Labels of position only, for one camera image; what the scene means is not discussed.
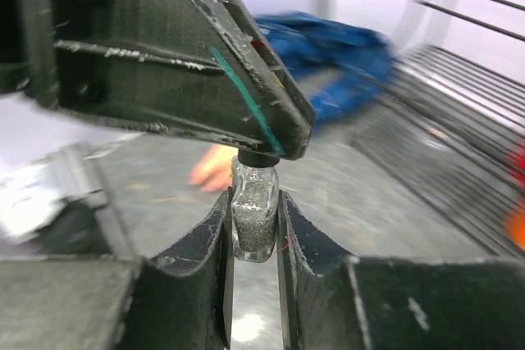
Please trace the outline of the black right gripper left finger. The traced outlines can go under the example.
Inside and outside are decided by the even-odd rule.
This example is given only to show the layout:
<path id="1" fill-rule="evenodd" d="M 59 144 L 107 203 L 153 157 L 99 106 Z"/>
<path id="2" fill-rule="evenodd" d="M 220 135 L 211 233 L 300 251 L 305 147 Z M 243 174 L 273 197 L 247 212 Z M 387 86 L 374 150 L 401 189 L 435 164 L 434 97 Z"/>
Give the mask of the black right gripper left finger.
<path id="1" fill-rule="evenodd" d="M 39 252 L 1 260 L 4 349 L 223 349 L 231 331 L 229 195 L 157 256 L 109 207 L 68 202 Z"/>

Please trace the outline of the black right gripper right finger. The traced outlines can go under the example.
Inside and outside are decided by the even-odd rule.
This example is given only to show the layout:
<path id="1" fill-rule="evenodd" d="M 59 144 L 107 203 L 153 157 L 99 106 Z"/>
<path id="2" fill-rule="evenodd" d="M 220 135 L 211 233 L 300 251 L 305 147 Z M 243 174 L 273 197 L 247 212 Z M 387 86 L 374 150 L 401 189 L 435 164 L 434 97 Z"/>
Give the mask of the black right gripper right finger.
<path id="1" fill-rule="evenodd" d="M 523 348 L 522 262 L 355 256 L 287 192 L 277 217 L 285 348 Z"/>

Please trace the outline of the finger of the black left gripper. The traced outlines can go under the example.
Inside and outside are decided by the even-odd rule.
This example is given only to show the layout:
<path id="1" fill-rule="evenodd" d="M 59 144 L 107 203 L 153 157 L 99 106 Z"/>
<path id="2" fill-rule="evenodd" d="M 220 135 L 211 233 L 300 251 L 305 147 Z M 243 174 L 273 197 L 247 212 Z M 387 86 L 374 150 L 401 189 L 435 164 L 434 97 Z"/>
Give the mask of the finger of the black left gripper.
<path id="1" fill-rule="evenodd" d="M 301 158 L 314 125 L 241 0 L 1 0 L 1 91 L 276 160 Z"/>

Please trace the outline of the glitter nail polish bottle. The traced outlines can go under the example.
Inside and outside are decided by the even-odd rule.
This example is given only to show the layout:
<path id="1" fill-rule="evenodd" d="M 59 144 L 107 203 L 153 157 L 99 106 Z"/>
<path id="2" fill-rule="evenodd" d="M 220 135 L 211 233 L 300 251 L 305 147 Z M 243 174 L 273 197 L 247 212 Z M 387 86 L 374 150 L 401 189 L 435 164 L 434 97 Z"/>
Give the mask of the glitter nail polish bottle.
<path id="1" fill-rule="evenodd" d="M 263 263 L 276 242 L 279 180 L 273 167 L 247 166 L 232 160 L 233 252 L 237 259 Z"/>

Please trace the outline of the black nail polish cap brush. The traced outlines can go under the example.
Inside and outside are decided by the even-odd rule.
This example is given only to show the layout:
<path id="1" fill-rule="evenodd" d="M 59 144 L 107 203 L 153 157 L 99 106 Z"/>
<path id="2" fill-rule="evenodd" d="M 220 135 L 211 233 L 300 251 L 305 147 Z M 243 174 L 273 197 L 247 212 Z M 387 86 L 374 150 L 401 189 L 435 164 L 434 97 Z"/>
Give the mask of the black nail polish cap brush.
<path id="1" fill-rule="evenodd" d="M 271 157 L 257 152 L 250 152 L 246 150 L 239 150 L 237 154 L 238 160 L 245 166 L 253 168 L 269 168 L 279 163 L 279 157 Z"/>

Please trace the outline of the mannequin hand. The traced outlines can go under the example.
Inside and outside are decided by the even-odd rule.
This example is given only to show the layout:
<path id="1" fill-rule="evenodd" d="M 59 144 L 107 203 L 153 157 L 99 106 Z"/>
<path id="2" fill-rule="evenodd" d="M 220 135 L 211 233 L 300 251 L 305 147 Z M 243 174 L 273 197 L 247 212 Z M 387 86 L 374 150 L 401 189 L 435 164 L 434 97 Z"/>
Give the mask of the mannequin hand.
<path id="1" fill-rule="evenodd" d="M 218 192 L 232 184 L 232 161 L 238 149 L 214 145 L 192 170 L 189 183 L 206 192 Z"/>

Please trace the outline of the blue plaid shirt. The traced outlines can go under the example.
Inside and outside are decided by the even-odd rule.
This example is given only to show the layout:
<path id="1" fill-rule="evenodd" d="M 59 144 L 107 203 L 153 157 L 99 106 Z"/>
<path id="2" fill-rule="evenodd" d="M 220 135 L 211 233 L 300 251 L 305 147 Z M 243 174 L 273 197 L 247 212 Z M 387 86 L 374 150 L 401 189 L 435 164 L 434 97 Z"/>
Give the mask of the blue plaid shirt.
<path id="1" fill-rule="evenodd" d="M 301 11 L 261 15 L 255 22 L 296 80 L 321 71 L 339 73 L 309 96 L 315 129 L 353 115 L 390 81 L 395 57 L 390 43 L 374 30 Z"/>

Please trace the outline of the orange cup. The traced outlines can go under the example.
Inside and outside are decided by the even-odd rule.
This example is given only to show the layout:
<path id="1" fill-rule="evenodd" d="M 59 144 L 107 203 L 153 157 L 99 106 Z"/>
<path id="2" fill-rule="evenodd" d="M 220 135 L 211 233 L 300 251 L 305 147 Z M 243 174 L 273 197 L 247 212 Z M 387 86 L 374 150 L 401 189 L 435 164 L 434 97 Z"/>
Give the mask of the orange cup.
<path id="1" fill-rule="evenodd" d="M 525 207 L 519 202 L 505 219 L 505 229 L 510 239 L 521 249 L 525 248 Z"/>

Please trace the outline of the red ceramic mug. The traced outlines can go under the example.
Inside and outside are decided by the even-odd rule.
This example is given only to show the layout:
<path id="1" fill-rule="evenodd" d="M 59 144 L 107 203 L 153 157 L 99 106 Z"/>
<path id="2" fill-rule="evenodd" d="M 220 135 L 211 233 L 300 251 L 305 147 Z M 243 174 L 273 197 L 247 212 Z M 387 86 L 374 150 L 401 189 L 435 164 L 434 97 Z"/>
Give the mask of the red ceramic mug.
<path id="1" fill-rule="evenodd" d="M 521 189 L 525 186 L 524 146 L 517 148 L 507 156 L 509 173 L 517 181 Z"/>

